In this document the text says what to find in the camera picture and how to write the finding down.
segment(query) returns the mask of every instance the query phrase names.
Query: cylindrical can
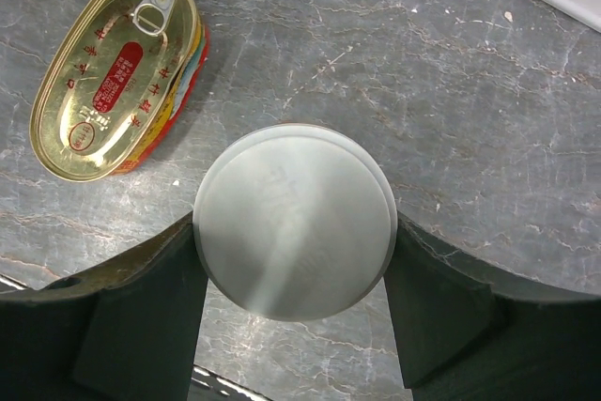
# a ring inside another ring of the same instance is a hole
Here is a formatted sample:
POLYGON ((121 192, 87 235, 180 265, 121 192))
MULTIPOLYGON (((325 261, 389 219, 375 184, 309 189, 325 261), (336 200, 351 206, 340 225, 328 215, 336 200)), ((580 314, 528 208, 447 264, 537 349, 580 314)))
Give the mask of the cylindrical can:
POLYGON ((254 131, 210 166, 193 212, 205 272, 241 308, 321 319, 361 300, 392 258, 393 190, 341 133, 307 124, 254 131))
POLYGON ((36 97, 39 160, 72 181, 129 172, 175 123, 207 51, 194 0, 91 0, 36 97))

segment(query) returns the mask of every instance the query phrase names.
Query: pull tab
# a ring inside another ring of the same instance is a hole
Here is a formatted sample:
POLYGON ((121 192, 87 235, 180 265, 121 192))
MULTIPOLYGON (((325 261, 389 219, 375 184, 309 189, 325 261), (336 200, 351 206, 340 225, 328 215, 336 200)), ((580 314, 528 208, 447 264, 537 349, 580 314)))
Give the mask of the pull tab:
POLYGON ((157 37, 167 28, 175 2, 176 0, 143 0, 133 12, 134 25, 143 33, 157 37))

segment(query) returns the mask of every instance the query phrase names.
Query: marble countertop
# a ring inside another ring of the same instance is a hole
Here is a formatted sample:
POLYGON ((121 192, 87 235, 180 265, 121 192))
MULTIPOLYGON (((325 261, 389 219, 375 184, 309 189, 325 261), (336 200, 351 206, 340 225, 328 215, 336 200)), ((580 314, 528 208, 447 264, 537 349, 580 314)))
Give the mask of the marble countertop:
MULTIPOLYGON (((601 293, 601 37, 538 0, 196 0, 211 50, 135 172, 74 184, 28 137, 32 102, 88 0, 0 0, 0 273, 40 287, 190 211, 214 159, 282 121, 381 164, 398 208, 514 273, 601 293)), ((383 285, 306 324, 209 289, 197 363, 276 400, 410 399, 383 285)))

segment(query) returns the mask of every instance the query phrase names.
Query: gold can lid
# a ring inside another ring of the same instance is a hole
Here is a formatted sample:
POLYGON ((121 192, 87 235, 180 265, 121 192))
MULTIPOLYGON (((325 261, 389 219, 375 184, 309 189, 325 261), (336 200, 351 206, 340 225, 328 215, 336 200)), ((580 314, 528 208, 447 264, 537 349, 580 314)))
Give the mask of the gold can lid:
POLYGON ((91 0, 34 104, 41 163, 73 181, 112 173, 161 110, 200 26, 193 0, 91 0))

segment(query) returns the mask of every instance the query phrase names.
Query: red object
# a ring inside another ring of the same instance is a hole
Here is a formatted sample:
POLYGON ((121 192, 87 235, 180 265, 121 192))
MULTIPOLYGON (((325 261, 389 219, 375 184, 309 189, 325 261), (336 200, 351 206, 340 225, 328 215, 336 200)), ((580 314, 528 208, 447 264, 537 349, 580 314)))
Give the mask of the red object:
POLYGON ((140 63, 143 53, 142 46, 137 42, 130 41, 123 46, 94 96, 92 105, 96 110, 106 113, 113 109, 121 91, 140 63))
POLYGON ((144 152, 142 152, 142 155, 138 159, 138 162, 133 166, 133 168, 135 168, 136 166, 140 165, 152 153, 152 151, 159 145, 159 143, 161 142, 161 140, 169 132, 169 129, 171 129, 171 127, 175 124, 175 122, 176 122, 177 118, 179 117, 179 114, 181 113, 181 111, 184 109, 183 107, 186 104, 186 102, 188 101, 188 98, 190 97, 190 93, 192 93, 192 89, 194 88, 194 85, 196 84, 196 78, 198 77, 198 74, 200 73, 200 70, 205 65, 205 60, 207 59, 208 45, 209 45, 209 43, 208 43, 208 30, 207 29, 205 29, 205 33, 206 33, 206 37, 207 37, 207 43, 205 44, 205 48, 203 49, 203 52, 200 55, 200 61, 198 62, 198 68, 196 68, 196 71, 194 72, 194 75, 193 75, 192 79, 190 80, 190 86, 188 86, 188 91, 186 91, 186 94, 184 96, 184 99, 181 102, 181 105, 177 109, 177 112, 174 114, 174 116, 171 119, 169 119, 167 121, 167 123, 163 126, 163 128, 161 130, 161 133, 159 133, 159 136, 157 136, 155 138, 155 140, 152 142, 152 144, 150 146, 148 146, 144 150, 144 152))

